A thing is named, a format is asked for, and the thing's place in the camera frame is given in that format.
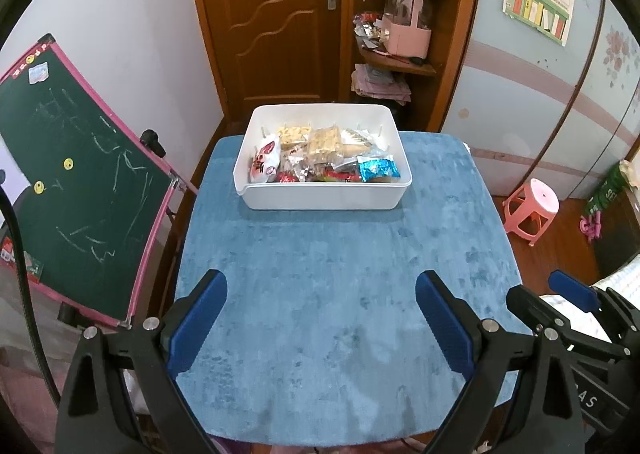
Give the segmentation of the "dark red jujube packet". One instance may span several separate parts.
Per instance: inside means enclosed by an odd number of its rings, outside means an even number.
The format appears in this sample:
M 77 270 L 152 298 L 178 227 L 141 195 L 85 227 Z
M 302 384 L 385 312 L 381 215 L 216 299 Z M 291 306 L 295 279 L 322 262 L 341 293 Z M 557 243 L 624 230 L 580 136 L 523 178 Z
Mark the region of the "dark red jujube packet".
M 277 173 L 276 181 L 278 183 L 297 183 L 299 181 L 299 177 L 297 177 L 293 171 L 279 171 Z

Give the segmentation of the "blue white candy packet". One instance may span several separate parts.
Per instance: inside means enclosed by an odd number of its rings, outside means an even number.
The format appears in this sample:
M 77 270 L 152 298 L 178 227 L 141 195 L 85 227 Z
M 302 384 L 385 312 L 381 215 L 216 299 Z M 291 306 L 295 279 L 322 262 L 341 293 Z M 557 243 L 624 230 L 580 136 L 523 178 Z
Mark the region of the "blue white candy packet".
M 400 178 L 400 172 L 393 157 L 359 156 L 357 162 L 362 182 Z

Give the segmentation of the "red white snack packet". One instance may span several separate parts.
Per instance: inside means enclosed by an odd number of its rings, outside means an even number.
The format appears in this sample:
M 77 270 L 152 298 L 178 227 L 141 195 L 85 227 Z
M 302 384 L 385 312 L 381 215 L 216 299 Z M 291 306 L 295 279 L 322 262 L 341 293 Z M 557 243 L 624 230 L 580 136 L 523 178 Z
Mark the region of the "red white snack packet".
M 273 182 L 280 167 L 280 140 L 272 136 L 258 142 L 250 161 L 248 177 L 252 183 Z

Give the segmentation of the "large clear cracker bag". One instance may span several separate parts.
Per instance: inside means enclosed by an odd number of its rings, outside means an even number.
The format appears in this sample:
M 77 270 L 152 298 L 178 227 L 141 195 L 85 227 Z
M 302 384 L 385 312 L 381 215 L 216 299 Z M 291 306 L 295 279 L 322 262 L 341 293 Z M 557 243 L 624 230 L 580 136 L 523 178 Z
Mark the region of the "large clear cracker bag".
M 341 130 L 342 156 L 384 156 L 388 150 L 387 141 L 369 130 L 343 128 Z

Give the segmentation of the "peanut candy clear packet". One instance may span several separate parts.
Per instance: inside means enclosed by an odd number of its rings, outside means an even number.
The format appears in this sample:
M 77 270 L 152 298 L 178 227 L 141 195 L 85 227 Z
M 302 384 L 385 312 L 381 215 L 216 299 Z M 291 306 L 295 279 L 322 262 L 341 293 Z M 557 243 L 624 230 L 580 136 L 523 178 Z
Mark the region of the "peanut candy clear packet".
M 341 153 L 341 129 L 337 126 L 314 129 L 309 135 L 307 157 L 313 162 L 327 162 Z

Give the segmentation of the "yellow rice cracker packet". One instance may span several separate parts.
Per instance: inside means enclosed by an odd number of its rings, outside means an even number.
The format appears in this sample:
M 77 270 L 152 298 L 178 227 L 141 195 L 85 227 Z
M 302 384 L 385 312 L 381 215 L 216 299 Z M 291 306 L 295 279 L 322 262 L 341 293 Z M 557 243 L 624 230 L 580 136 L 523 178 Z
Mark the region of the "yellow rice cracker packet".
M 278 129 L 281 148 L 290 150 L 306 145 L 311 134 L 311 126 L 282 126 Z

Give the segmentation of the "pink toy on floor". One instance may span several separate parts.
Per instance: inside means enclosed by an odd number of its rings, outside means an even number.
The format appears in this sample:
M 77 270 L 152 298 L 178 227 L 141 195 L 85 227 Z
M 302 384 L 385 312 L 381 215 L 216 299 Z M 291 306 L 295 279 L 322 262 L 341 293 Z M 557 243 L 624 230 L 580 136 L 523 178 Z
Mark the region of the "pink toy on floor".
M 582 218 L 580 218 L 580 232 L 587 237 L 589 243 L 592 243 L 594 240 L 598 240 L 601 237 L 601 216 L 602 212 L 596 211 L 593 214 L 588 214 L 587 217 L 582 216 Z

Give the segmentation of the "pink plastic stool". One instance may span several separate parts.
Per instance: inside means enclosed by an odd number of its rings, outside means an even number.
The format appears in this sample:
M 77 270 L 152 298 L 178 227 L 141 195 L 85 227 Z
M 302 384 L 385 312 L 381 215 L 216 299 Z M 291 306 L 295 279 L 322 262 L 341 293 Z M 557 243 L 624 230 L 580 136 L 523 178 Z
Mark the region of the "pink plastic stool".
M 534 247 L 558 214 L 558 196 L 539 179 L 527 180 L 502 202 L 506 234 L 513 233 Z

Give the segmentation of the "blue towel table cover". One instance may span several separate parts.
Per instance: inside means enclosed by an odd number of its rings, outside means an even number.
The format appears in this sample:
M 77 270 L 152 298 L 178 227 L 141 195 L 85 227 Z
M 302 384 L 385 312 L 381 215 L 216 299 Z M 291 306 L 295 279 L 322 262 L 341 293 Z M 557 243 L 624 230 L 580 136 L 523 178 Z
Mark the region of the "blue towel table cover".
M 448 134 L 401 137 L 413 174 L 374 211 L 259 211 L 236 194 L 241 139 L 210 156 L 176 293 L 216 269 L 228 298 L 177 382 L 202 427 L 252 443 L 333 446 L 437 428 L 463 386 L 416 303 L 435 271 L 481 318 L 511 332 L 521 281 L 471 154 Z

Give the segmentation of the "white plastic storage bin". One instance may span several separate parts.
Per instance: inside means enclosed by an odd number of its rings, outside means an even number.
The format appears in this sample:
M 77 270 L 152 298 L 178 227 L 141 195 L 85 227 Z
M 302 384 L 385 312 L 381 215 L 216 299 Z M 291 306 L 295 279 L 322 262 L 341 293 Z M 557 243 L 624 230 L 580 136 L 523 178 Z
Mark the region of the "white plastic storage bin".
M 290 126 L 364 129 L 383 139 L 400 177 L 387 182 L 252 183 L 250 160 L 259 140 Z M 298 103 L 258 106 L 250 121 L 233 168 L 235 191 L 255 210 L 389 210 L 412 183 L 408 158 L 390 109 L 380 104 Z

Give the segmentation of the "pink basket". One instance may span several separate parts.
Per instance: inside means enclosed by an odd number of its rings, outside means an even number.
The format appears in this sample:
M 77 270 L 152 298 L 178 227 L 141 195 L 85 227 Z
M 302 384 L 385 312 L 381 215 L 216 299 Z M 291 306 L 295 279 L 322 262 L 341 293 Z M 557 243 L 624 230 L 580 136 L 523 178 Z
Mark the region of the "pink basket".
M 432 30 L 430 0 L 386 0 L 382 40 L 388 53 L 401 58 L 427 57 Z

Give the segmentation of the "wooden corner shelf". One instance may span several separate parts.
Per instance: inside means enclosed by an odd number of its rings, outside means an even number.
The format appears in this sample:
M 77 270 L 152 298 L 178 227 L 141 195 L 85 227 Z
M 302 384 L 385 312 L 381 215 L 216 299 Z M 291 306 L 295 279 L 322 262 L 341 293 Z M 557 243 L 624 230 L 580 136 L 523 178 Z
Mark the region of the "wooden corner shelf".
M 442 130 L 477 0 L 341 0 L 342 101 L 385 102 L 398 126 Z

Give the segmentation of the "brown wooden door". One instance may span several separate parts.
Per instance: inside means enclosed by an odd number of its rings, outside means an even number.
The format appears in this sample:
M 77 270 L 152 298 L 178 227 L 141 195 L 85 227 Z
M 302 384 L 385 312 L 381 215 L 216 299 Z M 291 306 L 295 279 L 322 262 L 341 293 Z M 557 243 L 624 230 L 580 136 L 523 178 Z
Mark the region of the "brown wooden door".
M 338 98 L 341 0 L 196 0 L 224 118 Z

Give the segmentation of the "green bag by wall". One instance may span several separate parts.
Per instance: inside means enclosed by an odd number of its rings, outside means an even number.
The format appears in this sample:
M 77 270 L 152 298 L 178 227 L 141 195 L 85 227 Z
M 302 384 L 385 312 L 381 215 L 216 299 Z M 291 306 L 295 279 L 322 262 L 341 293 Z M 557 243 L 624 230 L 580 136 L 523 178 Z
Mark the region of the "green bag by wall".
M 631 162 L 626 159 L 616 162 L 586 203 L 584 215 L 589 217 L 605 211 L 623 190 L 632 188 L 632 182 L 634 182 L 634 166 Z

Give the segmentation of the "green chalkboard pink frame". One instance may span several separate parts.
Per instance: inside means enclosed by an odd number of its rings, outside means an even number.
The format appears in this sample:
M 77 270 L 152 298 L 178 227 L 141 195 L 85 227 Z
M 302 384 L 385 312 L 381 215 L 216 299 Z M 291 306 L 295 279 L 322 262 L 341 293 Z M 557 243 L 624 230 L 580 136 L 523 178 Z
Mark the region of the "green chalkboard pink frame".
M 178 188 L 52 35 L 1 78 L 1 160 L 35 284 L 106 326 L 136 313 L 153 242 Z

